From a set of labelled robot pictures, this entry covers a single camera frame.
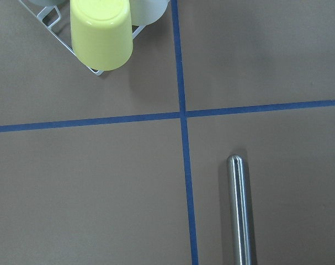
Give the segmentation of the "yellow cup on rack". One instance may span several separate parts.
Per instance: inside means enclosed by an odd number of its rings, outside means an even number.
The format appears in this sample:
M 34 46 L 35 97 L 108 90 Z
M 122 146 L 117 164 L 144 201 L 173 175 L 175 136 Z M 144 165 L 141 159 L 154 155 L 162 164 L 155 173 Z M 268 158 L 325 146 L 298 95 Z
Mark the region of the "yellow cup on rack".
M 71 43 L 76 57 L 95 70 L 124 65 L 133 51 L 129 1 L 70 1 Z

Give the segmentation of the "white cup on rack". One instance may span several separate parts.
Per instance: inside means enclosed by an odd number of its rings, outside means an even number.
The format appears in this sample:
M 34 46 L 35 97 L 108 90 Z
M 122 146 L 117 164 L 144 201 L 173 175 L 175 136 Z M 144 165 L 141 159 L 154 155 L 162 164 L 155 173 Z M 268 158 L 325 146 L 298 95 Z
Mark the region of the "white cup on rack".
M 131 0 L 131 22 L 134 26 L 150 25 L 164 15 L 167 0 Z

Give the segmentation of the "steel muddler black tip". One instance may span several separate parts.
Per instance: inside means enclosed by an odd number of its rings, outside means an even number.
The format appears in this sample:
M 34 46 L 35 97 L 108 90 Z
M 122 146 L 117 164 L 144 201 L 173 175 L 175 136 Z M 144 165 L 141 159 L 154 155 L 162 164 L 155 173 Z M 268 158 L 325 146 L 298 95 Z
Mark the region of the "steel muddler black tip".
M 239 155 L 227 159 L 228 188 L 235 264 L 252 264 L 251 237 L 244 161 Z

